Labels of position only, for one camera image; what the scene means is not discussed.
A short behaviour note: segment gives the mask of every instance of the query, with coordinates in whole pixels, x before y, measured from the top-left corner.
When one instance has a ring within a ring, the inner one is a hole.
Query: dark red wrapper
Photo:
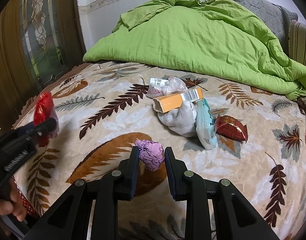
[[[248,133],[246,125],[243,126],[240,121],[229,115],[218,115],[215,121],[215,127],[218,134],[233,140],[247,142]]]
[[[56,120],[57,128],[49,135],[43,135],[39,138],[39,147],[46,146],[49,143],[49,137],[55,137],[59,130],[58,117],[54,110],[52,95],[50,92],[44,92],[39,96],[35,104],[33,124],[36,126],[50,117]]]

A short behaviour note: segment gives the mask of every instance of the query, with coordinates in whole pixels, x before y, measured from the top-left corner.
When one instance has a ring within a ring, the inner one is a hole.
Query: gray quilted cushion
[[[292,20],[298,20],[297,13],[267,0],[233,0],[253,12],[266,24],[280,41],[288,55],[288,28]]]

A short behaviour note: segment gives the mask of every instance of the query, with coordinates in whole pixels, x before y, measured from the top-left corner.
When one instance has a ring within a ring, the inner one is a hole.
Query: green blanket
[[[306,66],[289,59],[261,19],[232,0],[149,1],[121,14],[112,34],[83,58],[99,59],[208,74],[291,100],[306,96]]]

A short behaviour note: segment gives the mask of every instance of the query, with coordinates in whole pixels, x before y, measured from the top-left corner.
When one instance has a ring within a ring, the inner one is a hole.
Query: human hand
[[[13,214],[19,221],[23,221],[26,217],[26,209],[24,208],[21,196],[18,192],[14,178],[9,179],[10,184],[10,199],[12,203],[0,199],[0,216]]]

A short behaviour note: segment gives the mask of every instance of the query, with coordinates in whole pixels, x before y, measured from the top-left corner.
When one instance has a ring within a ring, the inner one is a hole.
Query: trash item
[[[161,97],[163,95],[162,88],[160,87],[150,87],[148,89],[148,92],[146,93],[146,96],[148,98],[157,98]]]
[[[197,101],[203,98],[201,88],[196,88],[183,93],[161,96],[153,99],[153,109],[157,112],[166,113],[179,108],[183,101]]]
[[[170,76],[168,82],[165,83],[165,86],[162,87],[163,96],[182,93],[187,91],[187,87],[183,80],[178,77]]]
[[[243,126],[240,121],[229,115],[218,115],[215,121],[215,129],[218,134],[230,139],[247,142],[248,132],[246,125]]]
[[[160,143],[148,140],[136,140],[140,150],[140,160],[149,171],[156,171],[165,161],[163,147]]]
[[[35,104],[33,125],[36,126],[49,118],[54,118],[56,120],[57,127],[51,133],[39,138],[39,147],[48,145],[49,138],[56,137],[59,131],[59,120],[54,110],[52,95],[50,92],[44,92],[39,96]]]
[[[172,109],[167,113],[157,113],[162,124],[187,138],[196,136],[196,115],[196,109],[190,101],[183,101],[180,108]]]
[[[214,149],[217,145],[214,120],[206,99],[197,101],[196,133],[205,150]]]
[[[160,79],[160,78],[150,78],[149,87],[164,87],[165,83],[168,82],[167,79]]]

